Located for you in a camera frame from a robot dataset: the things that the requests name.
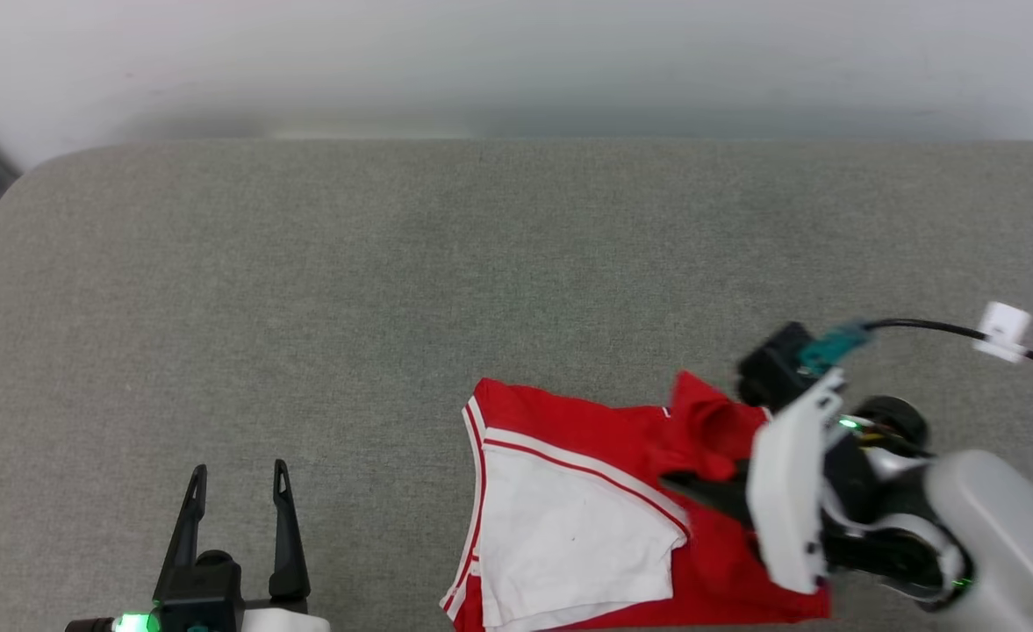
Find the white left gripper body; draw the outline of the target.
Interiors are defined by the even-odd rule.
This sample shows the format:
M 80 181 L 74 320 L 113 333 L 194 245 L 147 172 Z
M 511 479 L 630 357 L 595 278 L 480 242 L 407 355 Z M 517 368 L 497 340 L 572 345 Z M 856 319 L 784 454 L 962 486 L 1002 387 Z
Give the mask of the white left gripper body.
M 158 601 L 148 612 L 68 621 L 66 631 L 330 631 L 328 620 L 295 609 L 246 608 L 230 600 Z

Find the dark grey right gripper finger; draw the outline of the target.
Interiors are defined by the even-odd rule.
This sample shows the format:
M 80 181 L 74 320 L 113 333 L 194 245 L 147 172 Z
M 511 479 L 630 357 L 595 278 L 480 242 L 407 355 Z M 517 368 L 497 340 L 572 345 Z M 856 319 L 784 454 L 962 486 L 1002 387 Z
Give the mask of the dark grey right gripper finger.
M 742 528 L 753 529 L 746 497 L 746 472 L 737 472 L 728 480 L 705 480 L 696 472 L 667 472 L 660 476 L 661 486 L 733 519 Z

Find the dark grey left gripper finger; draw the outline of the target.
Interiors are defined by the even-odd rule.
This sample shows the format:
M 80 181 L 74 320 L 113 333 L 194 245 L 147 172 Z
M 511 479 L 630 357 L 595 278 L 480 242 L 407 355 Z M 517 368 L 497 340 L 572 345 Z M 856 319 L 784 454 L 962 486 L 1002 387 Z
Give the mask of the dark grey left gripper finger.
M 270 601 L 274 605 L 306 605 L 311 584 L 291 477 L 286 461 L 280 457 L 274 463 L 272 491 L 276 509 L 276 537 L 274 572 L 269 578 Z
M 194 567 L 197 557 L 197 540 L 199 524 L 204 519 L 204 504 L 206 504 L 207 465 L 196 465 L 190 476 L 190 483 L 184 493 L 174 527 L 174 533 L 158 581 L 154 589 L 154 604 L 160 605 L 171 591 L 174 579 L 182 571 Z

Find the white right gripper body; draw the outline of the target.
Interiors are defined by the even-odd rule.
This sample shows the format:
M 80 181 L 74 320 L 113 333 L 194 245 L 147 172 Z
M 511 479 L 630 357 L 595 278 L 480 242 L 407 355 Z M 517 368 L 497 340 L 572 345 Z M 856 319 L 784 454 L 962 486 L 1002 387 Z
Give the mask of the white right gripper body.
M 864 532 L 846 519 L 822 475 L 829 439 L 845 429 L 840 424 L 845 384 L 843 369 L 829 369 L 809 391 L 770 413 L 754 435 L 746 501 L 770 580 L 785 591 L 817 593 L 821 577 L 828 576 L 821 546 L 824 499 L 829 516 L 842 522 L 848 535 Z

